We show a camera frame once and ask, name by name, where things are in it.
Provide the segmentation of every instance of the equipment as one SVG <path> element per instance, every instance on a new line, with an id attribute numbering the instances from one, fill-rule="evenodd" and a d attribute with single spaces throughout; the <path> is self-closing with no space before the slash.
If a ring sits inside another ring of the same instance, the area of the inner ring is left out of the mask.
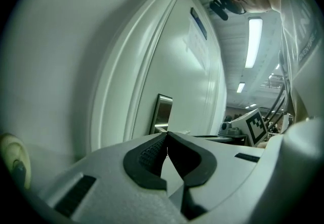
<path id="1" fill-rule="evenodd" d="M 243 134 L 247 134 L 252 147 L 256 147 L 268 135 L 259 109 L 231 121 L 231 127 L 238 128 Z"/>
<path id="2" fill-rule="evenodd" d="M 275 209 L 299 198 L 324 161 L 323 124 L 295 124 L 265 150 L 172 132 L 145 136 L 93 152 L 40 197 L 79 223 L 277 222 Z M 167 156 L 184 182 L 170 197 L 160 178 Z"/>

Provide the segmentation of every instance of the black strip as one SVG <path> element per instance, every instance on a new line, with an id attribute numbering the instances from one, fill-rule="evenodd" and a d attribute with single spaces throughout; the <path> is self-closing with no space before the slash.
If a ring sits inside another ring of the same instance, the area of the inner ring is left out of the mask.
<path id="1" fill-rule="evenodd" d="M 95 181 L 94 177 L 84 175 L 54 209 L 66 217 L 71 217 Z"/>
<path id="2" fill-rule="evenodd" d="M 181 213 L 188 220 L 192 220 L 206 212 L 207 212 L 207 210 L 205 208 L 194 203 L 189 189 L 187 187 L 185 187 L 184 191 L 183 191 L 183 197 L 182 197 Z"/>
<path id="3" fill-rule="evenodd" d="M 185 186 L 201 186 L 215 172 L 217 161 L 208 150 L 168 132 L 168 155 Z"/>
<path id="4" fill-rule="evenodd" d="M 140 187 L 167 190 L 167 182 L 160 178 L 167 156 L 167 134 L 163 133 L 127 152 L 123 165 L 128 176 Z"/>
<path id="5" fill-rule="evenodd" d="M 244 159 L 247 161 L 251 161 L 251 162 L 255 162 L 258 163 L 260 157 L 256 157 L 256 156 L 251 156 L 251 155 L 247 155 L 247 154 L 243 154 L 243 153 L 238 153 L 235 155 L 235 157 L 240 158 L 240 159 Z"/>

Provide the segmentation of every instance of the ceiling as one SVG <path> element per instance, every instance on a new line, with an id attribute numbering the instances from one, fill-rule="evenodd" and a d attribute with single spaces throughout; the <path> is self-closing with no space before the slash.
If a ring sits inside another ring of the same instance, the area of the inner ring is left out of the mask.
<path id="1" fill-rule="evenodd" d="M 227 85 L 227 105 L 245 108 L 257 104 L 259 108 L 270 108 L 279 93 L 278 87 L 282 84 L 281 70 L 275 69 L 281 43 L 279 13 L 270 11 L 236 15 L 227 11 L 229 18 L 223 21 L 209 8 L 209 2 L 212 0 L 200 1 L 210 14 L 221 46 Z M 245 68 L 249 42 L 248 18 L 255 16 L 263 19 L 262 37 L 254 67 Z M 240 82 L 245 82 L 246 85 L 239 94 L 236 91 Z"/>

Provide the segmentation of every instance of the sticker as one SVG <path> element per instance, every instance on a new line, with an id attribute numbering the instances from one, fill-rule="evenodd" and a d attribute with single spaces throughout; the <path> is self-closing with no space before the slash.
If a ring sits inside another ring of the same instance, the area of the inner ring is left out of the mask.
<path id="1" fill-rule="evenodd" d="M 189 32 L 187 37 L 187 47 L 194 54 L 196 59 L 199 61 L 204 71 L 207 71 L 208 68 L 208 47 L 206 45 L 205 37 L 200 31 L 197 23 L 190 18 Z"/>
<path id="2" fill-rule="evenodd" d="M 258 141 L 261 140 L 267 133 L 261 115 L 259 113 L 256 113 L 255 115 L 247 119 L 246 122 L 250 130 L 253 143 L 258 143 Z"/>

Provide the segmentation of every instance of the black slot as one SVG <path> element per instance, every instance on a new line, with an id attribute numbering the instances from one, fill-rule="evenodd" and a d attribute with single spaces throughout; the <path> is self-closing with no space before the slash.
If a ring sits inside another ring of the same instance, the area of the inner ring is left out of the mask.
<path id="1" fill-rule="evenodd" d="M 238 153 L 235 155 L 235 157 L 240 158 L 240 159 L 244 159 L 247 161 L 251 161 L 251 162 L 255 162 L 258 163 L 260 157 L 256 157 L 256 156 L 251 156 L 251 155 L 247 155 L 247 154 L 243 154 L 243 153 Z"/>
<path id="2" fill-rule="evenodd" d="M 201 186 L 215 172 L 214 155 L 172 132 L 168 132 L 168 154 L 186 187 Z"/>
<path id="3" fill-rule="evenodd" d="M 55 205 L 54 209 L 66 217 L 71 217 L 95 181 L 94 177 L 84 175 Z"/>

